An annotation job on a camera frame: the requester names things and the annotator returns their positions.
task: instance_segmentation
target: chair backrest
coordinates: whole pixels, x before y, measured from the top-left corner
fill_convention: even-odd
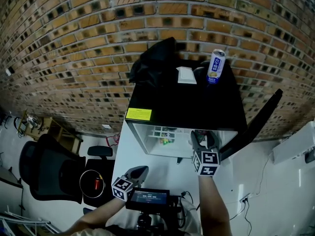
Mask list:
[[[79,179],[84,172],[85,157],[69,152],[46,134],[42,135],[37,143],[26,143],[22,152],[20,174],[30,186],[35,199],[71,200],[81,203]]]

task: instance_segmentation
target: white and blue can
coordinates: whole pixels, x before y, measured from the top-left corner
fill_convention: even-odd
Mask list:
[[[214,49],[207,73],[207,81],[210,84],[216,84],[219,81],[225,63],[225,52]]]

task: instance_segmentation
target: display screen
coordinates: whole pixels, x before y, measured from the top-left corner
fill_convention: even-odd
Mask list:
[[[147,203],[147,204],[157,204],[157,205],[165,205],[167,199],[167,193],[161,192],[147,192],[147,191],[137,191],[135,190],[131,201]]]

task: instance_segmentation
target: brick wall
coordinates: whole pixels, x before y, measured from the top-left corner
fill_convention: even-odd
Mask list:
[[[226,51],[249,122],[284,91],[261,138],[315,116],[315,0],[0,0],[0,105],[78,131],[121,128],[130,68],[161,39],[186,59]],[[15,74],[7,77],[5,69]]]

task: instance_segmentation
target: yellow label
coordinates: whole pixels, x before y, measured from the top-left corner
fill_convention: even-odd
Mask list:
[[[135,120],[150,120],[151,109],[129,108],[126,118]]]

